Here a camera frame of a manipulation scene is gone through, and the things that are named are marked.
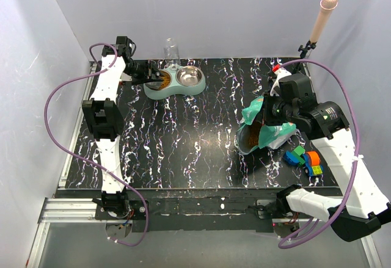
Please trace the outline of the grey food scoop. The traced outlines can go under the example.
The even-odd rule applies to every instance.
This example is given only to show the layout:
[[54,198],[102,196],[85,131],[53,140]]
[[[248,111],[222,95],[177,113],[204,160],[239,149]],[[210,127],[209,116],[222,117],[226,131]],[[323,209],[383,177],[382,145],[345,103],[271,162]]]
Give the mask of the grey food scoop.
[[170,74],[165,71],[161,71],[158,74],[152,74],[150,78],[143,78],[143,79],[134,78],[131,81],[132,85],[145,84],[147,88],[150,88],[152,90],[162,90],[168,87],[170,83],[171,83]]

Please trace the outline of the teal dog food bag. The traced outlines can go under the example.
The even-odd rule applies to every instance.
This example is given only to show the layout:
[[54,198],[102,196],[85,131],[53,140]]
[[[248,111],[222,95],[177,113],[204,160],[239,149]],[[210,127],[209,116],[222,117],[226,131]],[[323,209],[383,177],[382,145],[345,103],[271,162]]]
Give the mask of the teal dog food bag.
[[[276,150],[281,147],[291,136],[299,132],[296,126],[292,123],[284,123],[280,126],[266,126],[262,120],[262,105],[263,97],[259,96],[251,101],[248,107],[241,111],[242,119],[240,121],[239,130],[236,132],[235,145],[242,155],[248,155],[258,148],[269,148]],[[247,125],[253,124],[254,122],[261,123],[258,146],[249,148],[245,146],[244,143],[244,128]]]

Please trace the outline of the teal double pet bowl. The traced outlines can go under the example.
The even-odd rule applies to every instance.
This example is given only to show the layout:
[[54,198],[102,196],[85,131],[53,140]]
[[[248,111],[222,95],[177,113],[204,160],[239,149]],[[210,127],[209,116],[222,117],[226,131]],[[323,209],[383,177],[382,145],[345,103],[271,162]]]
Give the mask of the teal double pet bowl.
[[144,84],[144,92],[151,100],[163,100],[172,95],[198,95],[205,90],[206,78],[201,69],[195,66],[178,66],[177,70],[167,67],[161,74],[169,76],[169,83],[162,89],[152,89]]

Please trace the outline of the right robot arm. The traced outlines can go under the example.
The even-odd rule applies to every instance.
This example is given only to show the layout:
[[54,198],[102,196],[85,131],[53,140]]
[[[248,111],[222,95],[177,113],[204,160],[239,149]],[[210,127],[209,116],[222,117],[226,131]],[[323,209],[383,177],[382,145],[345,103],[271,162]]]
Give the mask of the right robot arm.
[[380,191],[364,161],[355,151],[349,123],[340,106],[318,103],[310,78],[278,69],[270,91],[263,94],[263,123],[280,126],[290,122],[306,134],[326,161],[346,203],[293,185],[277,194],[276,209],[282,217],[296,212],[327,221],[346,242],[368,236],[390,222],[390,200]]

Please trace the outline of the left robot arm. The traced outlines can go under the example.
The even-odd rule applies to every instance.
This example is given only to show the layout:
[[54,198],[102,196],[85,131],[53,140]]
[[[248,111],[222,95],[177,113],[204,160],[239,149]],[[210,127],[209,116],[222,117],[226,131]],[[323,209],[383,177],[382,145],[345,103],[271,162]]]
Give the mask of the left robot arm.
[[113,46],[104,45],[97,84],[90,98],[82,102],[84,118],[104,168],[101,198],[96,203],[116,219],[131,214],[126,186],[121,182],[119,142],[125,122],[116,104],[118,87],[123,75],[132,85],[151,83],[160,87],[163,82],[161,73],[149,61],[133,60],[135,50],[135,42],[127,36],[118,36]]

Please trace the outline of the brown pet food kibble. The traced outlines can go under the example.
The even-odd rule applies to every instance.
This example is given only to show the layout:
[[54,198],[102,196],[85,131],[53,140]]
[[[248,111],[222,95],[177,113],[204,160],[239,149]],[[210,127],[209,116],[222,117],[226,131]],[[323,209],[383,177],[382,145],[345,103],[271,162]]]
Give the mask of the brown pet food kibble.
[[261,130],[261,123],[254,122],[244,128],[244,143],[249,148],[257,147]]

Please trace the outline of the clear water bottle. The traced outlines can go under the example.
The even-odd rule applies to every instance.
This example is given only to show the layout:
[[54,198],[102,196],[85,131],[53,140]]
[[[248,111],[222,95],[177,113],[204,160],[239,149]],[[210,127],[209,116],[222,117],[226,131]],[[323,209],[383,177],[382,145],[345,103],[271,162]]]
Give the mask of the clear water bottle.
[[166,64],[170,69],[176,70],[180,65],[180,56],[177,42],[173,38],[167,38],[164,47]]

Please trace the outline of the green blue toy car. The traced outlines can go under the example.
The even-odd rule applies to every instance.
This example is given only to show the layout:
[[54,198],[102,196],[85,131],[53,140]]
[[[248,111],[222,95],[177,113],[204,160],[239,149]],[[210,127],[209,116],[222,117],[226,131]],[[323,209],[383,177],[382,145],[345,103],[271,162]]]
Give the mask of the green blue toy car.
[[288,165],[302,167],[305,164],[304,154],[305,149],[299,145],[292,151],[286,151],[283,159]]

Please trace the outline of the orange blue toy car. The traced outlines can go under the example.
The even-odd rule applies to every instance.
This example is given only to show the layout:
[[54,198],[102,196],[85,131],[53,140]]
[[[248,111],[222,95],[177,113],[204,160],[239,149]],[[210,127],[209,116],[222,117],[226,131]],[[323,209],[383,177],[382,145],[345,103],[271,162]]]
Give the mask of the orange blue toy car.
[[302,156],[305,160],[305,172],[309,177],[323,174],[321,159],[316,151],[306,151]]

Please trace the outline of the pink microphone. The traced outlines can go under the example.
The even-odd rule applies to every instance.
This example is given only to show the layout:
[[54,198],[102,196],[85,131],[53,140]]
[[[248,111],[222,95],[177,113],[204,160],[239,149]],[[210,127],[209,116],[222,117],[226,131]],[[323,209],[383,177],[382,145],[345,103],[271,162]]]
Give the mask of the pink microphone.
[[321,0],[320,11],[318,13],[315,25],[310,35],[310,43],[316,43],[332,13],[332,11],[338,6],[338,0]]

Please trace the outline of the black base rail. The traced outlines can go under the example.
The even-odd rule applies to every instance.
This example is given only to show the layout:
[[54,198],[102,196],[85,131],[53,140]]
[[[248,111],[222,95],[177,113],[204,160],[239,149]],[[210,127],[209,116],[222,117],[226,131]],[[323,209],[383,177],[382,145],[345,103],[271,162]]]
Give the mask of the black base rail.
[[141,189],[125,191],[125,205],[134,211],[134,232],[228,231],[272,232],[272,220],[283,189]]

